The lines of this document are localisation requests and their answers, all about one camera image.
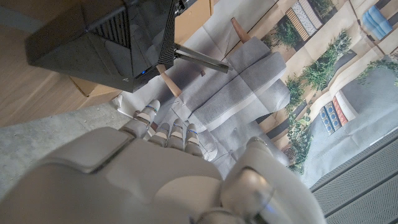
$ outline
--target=wooden stick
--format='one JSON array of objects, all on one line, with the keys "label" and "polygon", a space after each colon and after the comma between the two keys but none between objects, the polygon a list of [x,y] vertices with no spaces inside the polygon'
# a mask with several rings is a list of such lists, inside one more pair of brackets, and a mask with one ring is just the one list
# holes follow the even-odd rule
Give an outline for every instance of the wooden stick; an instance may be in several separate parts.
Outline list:
[{"label": "wooden stick", "polygon": [[242,43],[246,43],[248,40],[251,39],[249,34],[244,31],[244,29],[239,25],[239,23],[236,21],[235,17],[231,19],[232,26],[234,26],[234,29],[238,35],[238,37],[241,39]]},{"label": "wooden stick", "polygon": [[178,97],[182,91],[181,89],[173,82],[173,80],[166,74],[166,67],[164,65],[156,65],[157,70],[160,73],[160,76],[163,78],[164,82],[173,93],[175,97]]}]

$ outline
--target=gray floor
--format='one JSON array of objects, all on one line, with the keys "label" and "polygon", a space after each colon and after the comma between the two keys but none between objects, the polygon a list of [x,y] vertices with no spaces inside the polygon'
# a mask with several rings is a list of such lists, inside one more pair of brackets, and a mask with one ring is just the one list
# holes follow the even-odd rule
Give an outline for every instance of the gray floor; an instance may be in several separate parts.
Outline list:
[{"label": "gray floor", "polygon": [[0,128],[0,198],[38,159],[96,128],[130,120],[111,103]]}]

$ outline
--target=metal rod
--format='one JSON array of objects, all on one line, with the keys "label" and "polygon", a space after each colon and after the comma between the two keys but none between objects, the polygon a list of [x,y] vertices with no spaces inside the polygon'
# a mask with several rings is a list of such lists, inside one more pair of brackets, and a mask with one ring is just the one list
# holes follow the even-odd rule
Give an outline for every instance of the metal rod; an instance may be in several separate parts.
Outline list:
[{"label": "metal rod", "polygon": [[190,57],[190,56],[183,55],[183,54],[180,54],[180,53],[175,53],[175,57],[176,57],[176,58],[180,58],[180,59],[187,60],[187,61],[189,61],[189,62],[197,63],[197,64],[206,66],[206,67],[208,67],[208,68],[212,68],[212,69],[214,69],[214,70],[217,70],[217,71],[220,71],[220,72],[223,72],[223,73],[228,73],[229,67],[226,66],[226,65],[215,65],[215,64],[212,64],[212,63],[209,63],[209,62],[205,62],[205,61],[203,61],[203,60],[200,60],[200,59],[198,59],[198,58]]},{"label": "metal rod", "polygon": [[196,57],[198,60],[202,60],[204,62],[212,63],[213,65],[224,66],[224,67],[227,67],[228,70],[232,70],[232,67],[230,67],[227,63],[224,63],[224,62],[221,62],[219,60],[213,59],[213,58],[211,58],[211,57],[209,57],[209,56],[207,56],[205,54],[196,52],[196,51],[194,51],[192,49],[189,49],[187,47],[181,46],[179,44],[175,44],[175,48],[176,48],[176,50],[180,50],[182,52],[185,52],[187,54],[190,54],[190,55]]}]

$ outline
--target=vent grille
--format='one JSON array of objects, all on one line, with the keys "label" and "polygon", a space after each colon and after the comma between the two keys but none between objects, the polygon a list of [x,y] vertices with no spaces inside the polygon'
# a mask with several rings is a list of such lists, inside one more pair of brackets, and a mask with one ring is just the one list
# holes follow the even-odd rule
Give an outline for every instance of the vent grille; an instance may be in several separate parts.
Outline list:
[{"label": "vent grille", "polygon": [[333,213],[398,172],[398,140],[314,192],[323,213]]},{"label": "vent grille", "polygon": [[162,49],[160,50],[159,63],[169,68],[174,63],[174,27],[175,27],[175,5],[171,4],[166,28],[164,30]]},{"label": "vent grille", "polygon": [[326,219],[327,223],[396,223],[398,176]]},{"label": "vent grille", "polygon": [[116,44],[131,48],[129,19],[126,11],[121,11],[104,23],[95,27],[92,32]]},{"label": "vent grille", "polygon": [[398,138],[398,129],[391,132],[380,141],[374,143],[372,146],[368,147],[367,149],[363,150],[349,161],[343,163],[342,165],[338,166],[336,169],[330,171],[326,175],[324,175],[321,179],[318,180],[310,190],[314,193],[322,186],[326,185],[340,174],[346,172],[350,168],[354,167],[356,164],[359,164],[361,161],[365,160],[369,156],[373,155],[374,153],[380,151],[382,148],[386,147],[388,144],[392,143]]}]

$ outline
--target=robot finger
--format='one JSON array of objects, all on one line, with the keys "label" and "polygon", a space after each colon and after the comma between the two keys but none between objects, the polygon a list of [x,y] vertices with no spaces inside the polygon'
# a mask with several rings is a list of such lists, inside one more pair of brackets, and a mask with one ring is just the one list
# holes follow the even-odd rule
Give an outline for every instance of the robot finger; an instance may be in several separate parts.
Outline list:
[{"label": "robot finger", "polygon": [[169,140],[167,141],[167,147],[171,147],[174,149],[178,149],[183,151],[184,150],[184,142],[182,138],[182,125],[183,122],[180,118],[177,118],[174,121],[172,126],[171,134]]},{"label": "robot finger", "polygon": [[160,108],[158,100],[152,100],[141,112],[134,113],[134,117],[120,130],[132,134],[136,138],[143,138],[150,124],[154,121]]},{"label": "robot finger", "polygon": [[197,127],[194,124],[188,125],[187,134],[185,136],[185,152],[203,158],[199,145]]},{"label": "robot finger", "polygon": [[150,137],[148,141],[160,147],[165,147],[166,142],[169,138],[169,132],[170,132],[170,125],[167,123],[163,123],[156,129],[156,134]]}]

